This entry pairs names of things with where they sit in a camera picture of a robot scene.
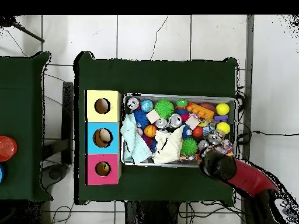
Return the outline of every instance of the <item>yellow block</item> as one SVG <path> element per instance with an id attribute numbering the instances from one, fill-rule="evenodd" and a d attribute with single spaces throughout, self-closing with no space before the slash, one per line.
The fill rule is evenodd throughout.
<path id="1" fill-rule="evenodd" d="M 121 94 L 118 91 L 87 90 L 86 97 L 88 122 L 120 121 Z"/>

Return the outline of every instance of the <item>green table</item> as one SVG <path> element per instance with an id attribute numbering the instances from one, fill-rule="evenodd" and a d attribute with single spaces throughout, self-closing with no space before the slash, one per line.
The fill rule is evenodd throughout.
<path id="1" fill-rule="evenodd" d="M 232 188 L 206 178 L 199 169 L 123 165 L 118 185 L 84 183 L 84 90 L 125 93 L 235 97 L 237 62 L 95 60 L 81 52 L 75 70 L 75 199 L 84 201 L 199 201 L 233 204 Z"/>
<path id="2" fill-rule="evenodd" d="M 0 135 L 18 144 L 16 155 L 4 163 L 0 200 L 51 200 L 40 185 L 43 67 L 50 53 L 33 58 L 0 57 Z"/>

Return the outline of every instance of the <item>green felt surface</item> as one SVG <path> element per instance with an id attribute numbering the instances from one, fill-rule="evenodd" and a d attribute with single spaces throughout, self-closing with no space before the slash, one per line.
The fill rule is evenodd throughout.
<path id="1" fill-rule="evenodd" d="M 196 168 L 123 165 L 118 185 L 84 183 L 84 90 L 117 90 L 186 96 L 235 96 L 234 58 L 226 61 L 95 60 L 89 52 L 77 56 L 79 80 L 79 201 L 223 200 L 232 205 L 233 190 L 205 178 Z"/>
<path id="2" fill-rule="evenodd" d="M 0 135 L 12 137 L 16 155 L 4 163 L 1 200 L 47 201 L 40 185 L 42 74 L 47 52 L 33 58 L 0 57 Z"/>

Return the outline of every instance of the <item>red bowl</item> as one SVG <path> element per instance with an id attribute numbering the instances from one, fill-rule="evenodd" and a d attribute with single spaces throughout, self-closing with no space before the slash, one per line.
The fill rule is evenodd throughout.
<path id="1" fill-rule="evenodd" d="M 12 138 L 0 136 L 0 162 L 5 162 L 15 155 L 18 146 Z"/>

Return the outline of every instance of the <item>orange ball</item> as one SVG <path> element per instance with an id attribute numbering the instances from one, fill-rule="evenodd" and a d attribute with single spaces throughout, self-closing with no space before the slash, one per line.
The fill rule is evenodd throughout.
<path id="1" fill-rule="evenodd" d="M 156 126 L 150 124 L 146 126 L 146 128 L 144 129 L 144 135 L 146 135 L 149 138 L 153 138 L 156 135 L 156 130 Z"/>
<path id="2" fill-rule="evenodd" d="M 195 127 L 192 131 L 192 135 L 196 138 L 200 138 L 203 135 L 203 129 L 200 126 Z"/>

